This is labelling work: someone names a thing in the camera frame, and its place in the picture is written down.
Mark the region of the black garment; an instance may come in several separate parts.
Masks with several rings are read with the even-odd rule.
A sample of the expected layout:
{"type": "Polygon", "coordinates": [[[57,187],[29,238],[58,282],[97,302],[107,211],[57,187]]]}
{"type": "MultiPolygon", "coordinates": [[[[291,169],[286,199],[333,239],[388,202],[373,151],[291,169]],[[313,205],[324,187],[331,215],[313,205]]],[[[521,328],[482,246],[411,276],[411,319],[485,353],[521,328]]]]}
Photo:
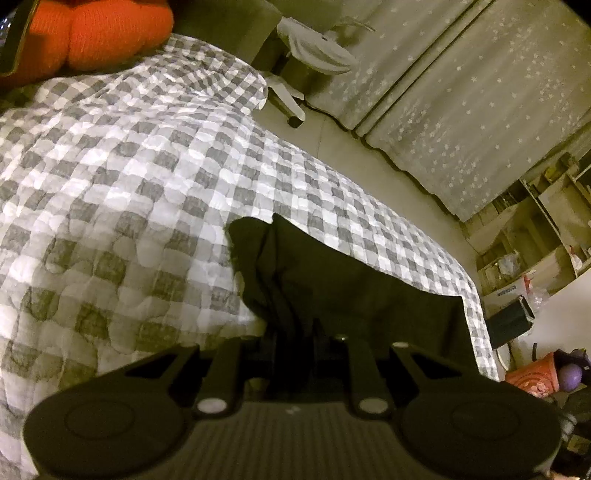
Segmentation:
{"type": "Polygon", "coordinates": [[[394,342],[478,370],[459,296],[419,290],[315,240],[280,215],[228,225],[242,300],[266,322],[263,392],[277,401],[334,401],[352,385],[338,338],[367,345],[384,386],[407,386],[394,342]]]}

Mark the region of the white cardboard box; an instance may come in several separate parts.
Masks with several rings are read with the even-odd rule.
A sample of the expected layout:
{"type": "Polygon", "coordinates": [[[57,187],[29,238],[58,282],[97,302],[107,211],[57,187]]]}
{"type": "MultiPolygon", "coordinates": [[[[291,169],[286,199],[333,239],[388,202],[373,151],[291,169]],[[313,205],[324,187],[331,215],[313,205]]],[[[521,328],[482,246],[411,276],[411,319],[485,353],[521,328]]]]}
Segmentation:
{"type": "Polygon", "coordinates": [[[490,317],[494,315],[498,311],[504,309],[518,297],[526,298],[528,296],[529,286],[530,279],[524,275],[520,276],[514,282],[484,296],[482,298],[482,303],[485,316],[490,317]]]}

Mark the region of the orange patterned bag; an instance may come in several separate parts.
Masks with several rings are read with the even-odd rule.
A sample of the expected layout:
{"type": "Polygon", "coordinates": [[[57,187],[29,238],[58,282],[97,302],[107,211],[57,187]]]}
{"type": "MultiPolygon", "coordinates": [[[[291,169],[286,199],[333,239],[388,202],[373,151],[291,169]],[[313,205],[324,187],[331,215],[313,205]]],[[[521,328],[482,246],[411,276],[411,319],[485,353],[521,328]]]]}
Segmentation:
{"type": "Polygon", "coordinates": [[[534,397],[544,399],[561,391],[558,371],[563,365],[563,355],[551,352],[542,359],[508,372],[505,382],[534,397]]]}

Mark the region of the purple ball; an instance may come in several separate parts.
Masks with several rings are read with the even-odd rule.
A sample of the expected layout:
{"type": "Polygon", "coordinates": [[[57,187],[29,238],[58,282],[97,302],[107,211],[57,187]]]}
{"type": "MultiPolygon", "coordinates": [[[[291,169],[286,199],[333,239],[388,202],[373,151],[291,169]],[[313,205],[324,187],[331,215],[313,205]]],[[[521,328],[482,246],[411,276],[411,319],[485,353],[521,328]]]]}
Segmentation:
{"type": "Polygon", "coordinates": [[[582,381],[583,368],[575,363],[564,365],[558,371],[560,390],[564,392],[574,391],[582,381]]]}

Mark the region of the grey white checkered quilt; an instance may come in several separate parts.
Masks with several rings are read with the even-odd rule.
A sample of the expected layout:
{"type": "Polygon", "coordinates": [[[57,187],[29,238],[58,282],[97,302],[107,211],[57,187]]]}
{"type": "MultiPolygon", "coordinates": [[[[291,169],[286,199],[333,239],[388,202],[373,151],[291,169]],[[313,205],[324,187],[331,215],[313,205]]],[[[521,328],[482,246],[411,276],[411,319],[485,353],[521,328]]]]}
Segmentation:
{"type": "Polygon", "coordinates": [[[238,297],[228,222],[280,214],[422,290],[463,299],[482,374],[499,376],[477,288],[404,217],[253,120],[266,82],[172,35],[98,74],[1,97],[1,475],[49,395],[177,342],[263,324],[238,297]]]}

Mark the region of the wooden storage shelf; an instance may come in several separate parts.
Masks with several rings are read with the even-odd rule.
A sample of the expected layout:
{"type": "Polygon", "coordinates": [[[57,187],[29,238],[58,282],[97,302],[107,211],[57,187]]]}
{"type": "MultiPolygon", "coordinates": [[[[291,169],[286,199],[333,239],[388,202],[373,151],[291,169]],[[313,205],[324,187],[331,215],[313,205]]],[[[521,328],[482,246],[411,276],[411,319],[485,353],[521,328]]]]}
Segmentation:
{"type": "Polygon", "coordinates": [[[553,294],[590,270],[590,132],[573,135],[462,225],[492,295],[519,279],[553,294]]]}

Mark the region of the grey office chair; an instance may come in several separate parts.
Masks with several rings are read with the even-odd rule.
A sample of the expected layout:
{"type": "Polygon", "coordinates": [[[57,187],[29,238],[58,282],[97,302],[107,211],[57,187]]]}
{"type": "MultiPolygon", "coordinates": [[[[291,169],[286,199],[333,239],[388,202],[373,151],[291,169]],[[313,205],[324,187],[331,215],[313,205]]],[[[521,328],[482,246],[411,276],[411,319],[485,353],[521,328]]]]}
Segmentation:
{"type": "MultiPolygon", "coordinates": [[[[342,13],[342,1],[274,1],[273,5],[280,10],[283,17],[294,18],[338,44],[339,31],[348,28],[362,29],[370,33],[376,31],[369,23],[342,13]]],[[[263,77],[270,93],[273,94],[273,99],[279,103],[280,109],[287,116],[287,124],[297,129],[307,119],[303,105],[311,82],[318,76],[335,76],[324,75],[297,61],[290,55],[276,30],[270,34],[270,43],[276,59],[273,60],[273,66],[263,72],[263,77]]]]}

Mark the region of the grey star pattern curtain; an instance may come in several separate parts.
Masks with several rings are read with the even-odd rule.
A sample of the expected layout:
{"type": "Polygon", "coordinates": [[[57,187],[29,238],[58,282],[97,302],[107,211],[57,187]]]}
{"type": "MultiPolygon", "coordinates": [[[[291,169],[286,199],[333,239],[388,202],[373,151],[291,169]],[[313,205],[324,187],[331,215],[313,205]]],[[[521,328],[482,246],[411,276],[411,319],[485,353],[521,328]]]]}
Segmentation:
{"type": "Polygon", "coordinates": [[[563,1],[349,1],[349,73],[308,104],[468,220],[590,109],[590,24],[563,1]]]}

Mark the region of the light grey cloth on chair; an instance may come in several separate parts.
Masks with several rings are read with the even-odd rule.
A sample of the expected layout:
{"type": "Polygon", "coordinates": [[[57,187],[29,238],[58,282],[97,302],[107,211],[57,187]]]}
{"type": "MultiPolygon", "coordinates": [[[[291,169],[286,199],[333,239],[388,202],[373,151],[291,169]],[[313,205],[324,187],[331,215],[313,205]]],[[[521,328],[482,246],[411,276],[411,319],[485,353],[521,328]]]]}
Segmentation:
{"type": "Polygon", "coordinates": [[[276,34],[291,56],[324,75],[345,74],[356,66],[356,57],[347,49],[294,18],[283,17],[276,34]]]}

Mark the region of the dark grey sofa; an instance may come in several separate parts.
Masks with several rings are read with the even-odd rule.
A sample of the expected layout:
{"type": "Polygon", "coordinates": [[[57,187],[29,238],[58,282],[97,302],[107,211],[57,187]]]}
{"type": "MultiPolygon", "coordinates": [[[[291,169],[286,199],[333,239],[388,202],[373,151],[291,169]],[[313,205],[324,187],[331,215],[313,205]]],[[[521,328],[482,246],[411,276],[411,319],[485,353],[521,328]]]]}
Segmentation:
{"type": "Polygon", "coordinates": [[[180,0],[168,4],[174,33],[207,42],[249,64],[283,18],[269,1],[180,0]]]}

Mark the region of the lower red flower cushion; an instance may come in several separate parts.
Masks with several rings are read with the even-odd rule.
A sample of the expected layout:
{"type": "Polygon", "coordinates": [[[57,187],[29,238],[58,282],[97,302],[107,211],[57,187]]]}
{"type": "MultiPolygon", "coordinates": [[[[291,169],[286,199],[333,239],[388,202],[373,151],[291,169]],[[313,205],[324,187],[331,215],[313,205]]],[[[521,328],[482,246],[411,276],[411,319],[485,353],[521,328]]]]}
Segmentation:
{"type": "Polygon", "coordinates": [[[168,39],[173,14],[165,1],[42,1],[24,36],[16,70],[1,78],[14,88],[69,69],[116,66],[168,39]]]}

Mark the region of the smartphone showing video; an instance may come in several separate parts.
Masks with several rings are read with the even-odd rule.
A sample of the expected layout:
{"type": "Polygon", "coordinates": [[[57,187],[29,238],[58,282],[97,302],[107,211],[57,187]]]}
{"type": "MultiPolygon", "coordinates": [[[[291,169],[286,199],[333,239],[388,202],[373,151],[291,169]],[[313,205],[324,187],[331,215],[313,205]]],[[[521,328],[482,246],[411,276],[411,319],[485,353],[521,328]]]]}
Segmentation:
{"type": "Polygon", "coordinates": [[[38,0],[1,0],[0,75],[13,74],[19,64],[25,37],[38,8],[38,0]]]}

